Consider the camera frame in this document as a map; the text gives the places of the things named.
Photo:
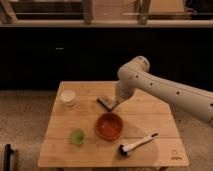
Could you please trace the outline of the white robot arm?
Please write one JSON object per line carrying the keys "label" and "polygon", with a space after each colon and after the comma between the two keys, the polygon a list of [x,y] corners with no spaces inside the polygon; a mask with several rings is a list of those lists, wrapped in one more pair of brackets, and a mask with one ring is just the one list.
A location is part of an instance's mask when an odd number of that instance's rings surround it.
{"label": "white robot arm", "polygon": [[213,92],[154,76],[149,69],[150,63],[143,56],[133,58],[118,69],[119,80],[115,85],[111,110],[131,98],[139,89],[213,125]]}

